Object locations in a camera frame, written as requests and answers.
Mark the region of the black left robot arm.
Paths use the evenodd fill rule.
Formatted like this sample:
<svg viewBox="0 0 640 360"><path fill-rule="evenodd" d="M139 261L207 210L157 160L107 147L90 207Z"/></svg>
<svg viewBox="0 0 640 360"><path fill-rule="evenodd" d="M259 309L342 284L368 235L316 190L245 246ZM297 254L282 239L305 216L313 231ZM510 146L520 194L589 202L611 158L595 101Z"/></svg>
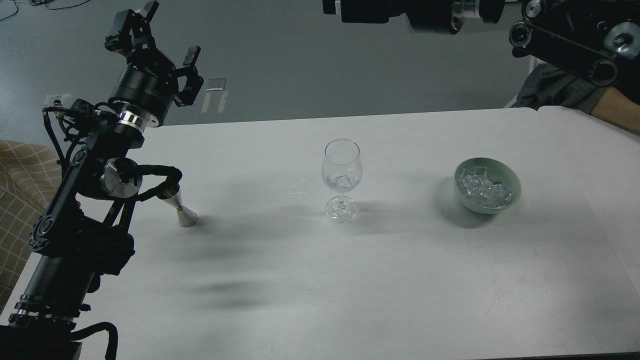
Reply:
<svg viewBox="0 0 640 360"><path fill-rule="evenodd" d="M3 360L77 360L82 340L99 332L107 333L105 359L116 359L117 327L103 321L77 329L76 319L89 312L85 297L101 277L119 275L134 256L135 205L158 198L188 215L188 226L197 221L181 202L182 171L127 157L143 146L144 130L162 126L172 104L193 105L204 84L195 66L201 48L190 47L181 67L158 50L150 27L158 7L151 0L116 14L104 46L124 56L126 68L108 101L42 109L62 180L29 234L27 247L40 258L1 327Z"/></svg>

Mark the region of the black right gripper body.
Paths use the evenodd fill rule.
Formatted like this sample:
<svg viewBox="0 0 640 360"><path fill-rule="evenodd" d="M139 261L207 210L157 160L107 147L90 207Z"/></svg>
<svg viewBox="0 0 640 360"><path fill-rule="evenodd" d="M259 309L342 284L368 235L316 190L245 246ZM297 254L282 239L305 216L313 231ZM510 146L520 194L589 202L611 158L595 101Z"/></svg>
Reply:
<svg viewBox="0 0 640 360"><path fill-rule="evenodd" d="M452 34L452 0L341 0L340 21L351 24L386 24L406 16L416 32Z"/></svg>

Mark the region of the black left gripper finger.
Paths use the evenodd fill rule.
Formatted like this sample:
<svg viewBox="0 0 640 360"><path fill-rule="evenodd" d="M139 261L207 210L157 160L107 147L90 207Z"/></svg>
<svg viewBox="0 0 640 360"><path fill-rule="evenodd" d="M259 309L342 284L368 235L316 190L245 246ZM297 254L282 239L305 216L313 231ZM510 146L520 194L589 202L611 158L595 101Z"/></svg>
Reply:
<svg viewBox="0 0 640 360"><path fill-rule="evenodd" d="M151 32L150 23L159 6L157 0L151 0L142 10L127 9L115 15L104 47L110 52L124 56L127 69L173 70L173 62L158 49Z"/></svg>
<svg viewBox="0 0 640 360"><path fill-rule="evenodd" d="M201 54L201 47L189 47L181 68L174 69L172 75L177 81L185 78L185 84L182 89L176 91L173 96L174 104L178 107L186 107L194 105L194 102L204 85L204 78L199 75L196 63Z"/></svg>

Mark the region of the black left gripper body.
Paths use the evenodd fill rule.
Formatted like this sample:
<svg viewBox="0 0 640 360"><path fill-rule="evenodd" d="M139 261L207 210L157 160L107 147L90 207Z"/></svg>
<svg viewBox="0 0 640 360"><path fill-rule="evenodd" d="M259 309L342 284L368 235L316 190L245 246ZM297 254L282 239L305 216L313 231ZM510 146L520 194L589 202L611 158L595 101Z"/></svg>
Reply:
<svg viewBox="0 0 640 360"><path fill-rule="evenodd" d="M126 105L138 107L150 115L150 126L160 127L177 93L178 82L173 77L159 77L128 64L110 94L109 105L117 111Z"/></svg>

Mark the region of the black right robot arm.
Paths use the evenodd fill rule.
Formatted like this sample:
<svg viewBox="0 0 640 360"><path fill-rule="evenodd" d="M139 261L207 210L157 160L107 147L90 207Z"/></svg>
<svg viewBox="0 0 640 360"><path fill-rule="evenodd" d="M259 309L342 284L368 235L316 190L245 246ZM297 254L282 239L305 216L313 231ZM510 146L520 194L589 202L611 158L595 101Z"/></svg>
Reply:
<svg viewBox="0 0 640 360"><path fill-rule="evenodd" d="M597 87L639 77L637 0L522 0L509 30L515 57L532 56ZM504 0L323 0L342 23L386 24L405 16L415 32L457 34L469 19L496 24Z"/></svg>

